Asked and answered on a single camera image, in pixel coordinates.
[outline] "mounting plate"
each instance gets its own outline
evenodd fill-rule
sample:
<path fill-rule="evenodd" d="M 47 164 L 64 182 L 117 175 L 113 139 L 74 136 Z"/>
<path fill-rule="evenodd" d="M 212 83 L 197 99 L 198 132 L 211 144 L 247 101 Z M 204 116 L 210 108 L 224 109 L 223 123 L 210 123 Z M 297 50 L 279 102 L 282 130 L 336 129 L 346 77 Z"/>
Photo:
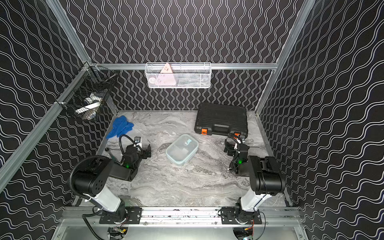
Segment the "mounting plate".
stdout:
<path fill-rule="evenodd" d="M 236 210 L 234 207 L 222 207 L 218 212 L 218 215 L 221 217 L 222 224 L 244 224 L 252 225 L 251 219 L 253 219 L 253 224 L 259 225 L 262 224 L 262 219 L 260 217 L 260 212 L 249 212 L 251 217 L 245 217 L 240 214 L 239 218 L 236 220 Z"/>
<path fill-rule="evenodd" d="M 142 208 L 141 207 L 125 207 L 128 220 L 124 224 L 140 224 Z M 111 224 L 113 219 L 108 216 L 101 216 L 99 224 Z"/>

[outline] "black wire basket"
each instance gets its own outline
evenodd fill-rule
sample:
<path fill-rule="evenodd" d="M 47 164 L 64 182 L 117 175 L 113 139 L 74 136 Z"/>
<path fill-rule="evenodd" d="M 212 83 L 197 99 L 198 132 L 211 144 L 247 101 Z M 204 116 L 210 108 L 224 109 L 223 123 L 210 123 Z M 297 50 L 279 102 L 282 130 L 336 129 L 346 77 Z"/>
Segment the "black wire basket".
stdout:
<path fill-rule="evenodd" d="M 110 96 L 117 74 L 107 68 L 92 66 L 70 92 L 64 102 L 59 103 L 68 116 L 83 121 L 95 121 Z"/>

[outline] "metal plate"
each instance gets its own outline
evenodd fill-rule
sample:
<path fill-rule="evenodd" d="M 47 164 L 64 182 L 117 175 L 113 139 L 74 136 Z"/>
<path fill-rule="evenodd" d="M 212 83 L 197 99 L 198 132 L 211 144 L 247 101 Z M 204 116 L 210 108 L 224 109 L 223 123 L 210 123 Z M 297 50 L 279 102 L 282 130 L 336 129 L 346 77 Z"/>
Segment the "metal plate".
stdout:
<path fill-rule="evenodd" d="M 252 225 L 251 220 L 249 219 L 247 222 L 243 222 L 245 219 L 236 219 L 235 216 L 235 208 L 233 207 L 223 207 L 219 211 L 219 215 L 221 216 L 222 224 L 244 224 L 244 225 Z M 262 224 L 262 220 L 260 217 L 260 213 L 257 210 L 255 213 L 255 218 L 253 219 L 255 225 Z"/>
<path fill-rule="evenodd" d="M 139 224 L 142 213 L 141 207 L 126 207 L 125 209 L 129 218 L 124 224 Z M 111 224 L 112 222 L 113 220 L 108 216 L 101 216 L 99 224 Z"/>

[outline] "wire mesh basket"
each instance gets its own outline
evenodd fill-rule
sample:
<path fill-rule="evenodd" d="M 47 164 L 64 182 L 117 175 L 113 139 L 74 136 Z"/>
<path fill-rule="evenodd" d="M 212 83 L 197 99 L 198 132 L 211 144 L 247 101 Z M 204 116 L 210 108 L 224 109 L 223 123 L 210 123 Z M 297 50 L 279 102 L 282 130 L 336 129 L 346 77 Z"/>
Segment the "wire mesh basket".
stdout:
<path fill-rule="evenodd" d="M 150 88 L 209 88 L 211 63 L 147 63 L 145 75 Z"/>
<path fill-rule="evenodd" d="M 59 103 L 68 116 L 81 120 L 97 120 L 100 110 L 106 105 L 117 74 L 107 68 L 89 68 L 64 102 Z"/>

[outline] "white wire basket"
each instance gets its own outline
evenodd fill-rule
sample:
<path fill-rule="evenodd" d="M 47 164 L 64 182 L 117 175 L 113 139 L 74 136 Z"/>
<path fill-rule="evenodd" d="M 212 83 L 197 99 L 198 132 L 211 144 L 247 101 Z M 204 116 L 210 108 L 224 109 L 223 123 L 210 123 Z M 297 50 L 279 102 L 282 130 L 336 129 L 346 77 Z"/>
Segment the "white wire basket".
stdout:
<path fill-rule="evenodd" d="M 147 63 L 145 76 L 150 88 L 209 88 L 211 63 L 169 63 L 173 73 L 160 73 L 166 63 Z"/>

